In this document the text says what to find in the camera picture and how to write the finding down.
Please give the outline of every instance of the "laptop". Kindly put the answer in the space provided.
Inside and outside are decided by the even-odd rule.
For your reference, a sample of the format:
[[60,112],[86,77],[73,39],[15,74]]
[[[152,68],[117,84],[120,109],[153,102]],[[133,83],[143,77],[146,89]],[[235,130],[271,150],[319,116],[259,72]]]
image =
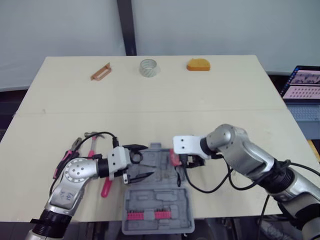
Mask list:
[[320,66],[296,66],[280,95],[305,138],[320,139]]

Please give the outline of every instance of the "gray plastic case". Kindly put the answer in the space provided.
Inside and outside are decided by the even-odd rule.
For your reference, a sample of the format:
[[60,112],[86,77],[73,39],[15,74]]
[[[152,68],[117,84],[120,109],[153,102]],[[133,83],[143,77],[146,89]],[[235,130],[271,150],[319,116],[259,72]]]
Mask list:
[[[190,194],[183,186],[185,175],[180,167],[176,170],[181,178],[181,186],[177,185],[178,175],[171,164],[170,149],[161,148],[160,143],[152,143],[150,148],[141,153],[141,164],[130,166],[127,174],[134,178],[138,174],[154,173],[141,182],[130,184],[125,191],[122,232],[125,235],[192,233],[195,221]],[[155,211],[159,210],[170,211],[170,218],[156,219]],[[128,213],[132,212],[143,212],[144,220],[128,220]]]

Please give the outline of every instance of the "white wall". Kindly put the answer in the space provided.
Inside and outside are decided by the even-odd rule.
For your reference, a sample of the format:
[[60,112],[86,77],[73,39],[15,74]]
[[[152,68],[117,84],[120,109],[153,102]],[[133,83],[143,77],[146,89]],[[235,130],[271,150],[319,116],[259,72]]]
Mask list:
[[320,65],[320,0],[133,0],[138,55],[255,54],[266,71]]
[[115,0],[0,0],[0,91],[27,88],[46,56],[125,55]]

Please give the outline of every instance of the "orange sponge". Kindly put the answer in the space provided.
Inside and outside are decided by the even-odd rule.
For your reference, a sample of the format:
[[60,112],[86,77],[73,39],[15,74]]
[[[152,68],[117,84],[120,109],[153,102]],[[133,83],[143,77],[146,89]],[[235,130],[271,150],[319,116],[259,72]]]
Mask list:
[[204,58],[192,58],[186,68],[189,71],[209,71],[210,70],[210,62]]

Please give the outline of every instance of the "laptop screen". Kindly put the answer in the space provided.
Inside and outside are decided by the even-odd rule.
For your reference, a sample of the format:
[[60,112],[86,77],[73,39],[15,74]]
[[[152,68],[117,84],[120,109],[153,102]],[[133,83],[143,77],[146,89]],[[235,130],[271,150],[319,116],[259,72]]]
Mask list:
[[296,66],[280,95],[289,103],[320,103],[320,66]]

